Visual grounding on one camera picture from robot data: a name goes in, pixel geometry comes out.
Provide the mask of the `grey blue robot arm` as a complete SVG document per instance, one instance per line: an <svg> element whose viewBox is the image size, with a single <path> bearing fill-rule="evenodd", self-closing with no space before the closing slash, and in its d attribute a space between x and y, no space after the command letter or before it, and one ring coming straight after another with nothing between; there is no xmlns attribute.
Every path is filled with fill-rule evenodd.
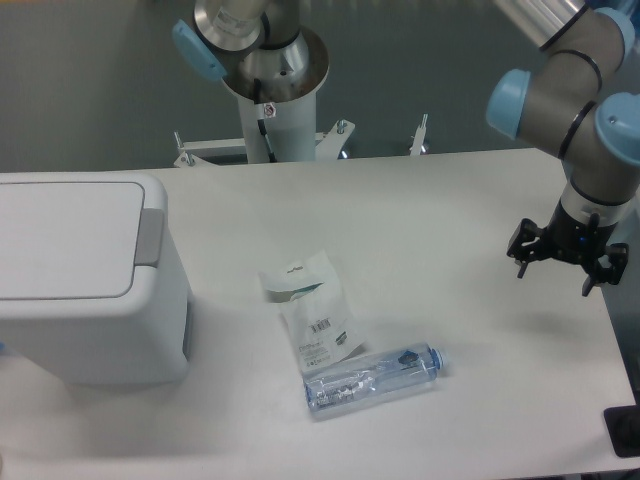
<svg viewBox="0 0 640 480"><path fill-rule="evenodd" d="M543 52L537 73L507 72L487 123L570 167L548 225L523 220L507 253L521 269L554 259L581 267L584 290L621 280L629 248L611 237L639 187L639 99L599 98L628 58L636 30L612 8L582 1L502 1L500 10ZM321 38L296 1L199 1L173 42L201 77L236 97L252 163L331 159L338 133L316 136L316 94L329 71Z"/></svg>

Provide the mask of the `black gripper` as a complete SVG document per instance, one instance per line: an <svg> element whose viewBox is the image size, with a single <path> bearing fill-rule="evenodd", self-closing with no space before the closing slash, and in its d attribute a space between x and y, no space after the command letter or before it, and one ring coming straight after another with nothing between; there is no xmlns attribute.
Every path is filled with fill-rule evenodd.
<svg viewBox="0 0 640 480"><path fill-rule="evenodd" d="M518 278L524 277L530 263L549 258L580 264L587 274L582 286L582 296L587 297L596 286L618 285L624 274L629 245L607 245L616 227L617 223L602 225L596 213L579 221L559 202L545 228L531 219L521 220L509 240L507 256L518 266Z"/></svg>

